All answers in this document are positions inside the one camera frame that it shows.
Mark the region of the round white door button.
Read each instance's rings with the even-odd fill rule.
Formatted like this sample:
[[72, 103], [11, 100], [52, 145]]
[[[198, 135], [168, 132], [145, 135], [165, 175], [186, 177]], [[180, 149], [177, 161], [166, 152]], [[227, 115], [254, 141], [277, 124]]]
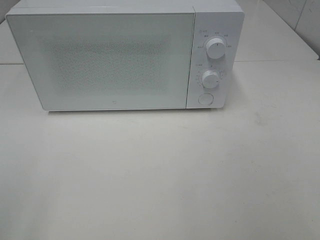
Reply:
[[213, 103], [214, 96], [210, 93], [204, 93], [198, 98], [198, 102], [201, 105], [209, 106]]

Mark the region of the white dial knob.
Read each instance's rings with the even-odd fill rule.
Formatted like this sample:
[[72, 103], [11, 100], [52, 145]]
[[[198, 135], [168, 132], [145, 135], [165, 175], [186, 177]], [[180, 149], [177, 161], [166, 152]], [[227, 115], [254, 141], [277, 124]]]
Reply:
[[208, 39], [204, 44], [206, 54], [210, 59], [217, 60], [223, 57], [226, 53], [226, 41], [221, 36], [215, 36]]
[[207, 70], [201, 77], [202, 86], [206, 89], [213, 89], [220, 84], [220, 75], [217, 71]]

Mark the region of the white microwave door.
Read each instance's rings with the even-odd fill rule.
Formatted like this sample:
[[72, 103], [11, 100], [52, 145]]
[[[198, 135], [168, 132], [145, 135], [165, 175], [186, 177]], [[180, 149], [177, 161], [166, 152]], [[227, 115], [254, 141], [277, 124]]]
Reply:
[[10, 15], [7, 21], [47, 111], [186, 106], [192, 13]]

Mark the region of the white microwave oven body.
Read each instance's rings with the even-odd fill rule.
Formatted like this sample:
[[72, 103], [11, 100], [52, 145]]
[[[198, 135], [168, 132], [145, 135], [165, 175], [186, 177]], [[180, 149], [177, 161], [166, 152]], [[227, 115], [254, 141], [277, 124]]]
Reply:
[[[21, 0], [8, 11], [5, 18], [8, 23], [8, 16], [16, 15], [188, 13], [194, 15], [194, 22], [186, 105], [183, 108], [164, 109], [222, 108], [232, 78], [233, 64], [245, 18], [244, 11], [234, 0]], [[225, 55], [219, 59], [210, 59], [206, 53], [205, 43], [215, 36], [225, 39]], [[218, 72], [220, 83], [217, 87], [210, 89], [203, 87], [202, 75], [205, 71]], [[202, 94], [212, 94], [213, 103], [199, 104], [198, 99]]]

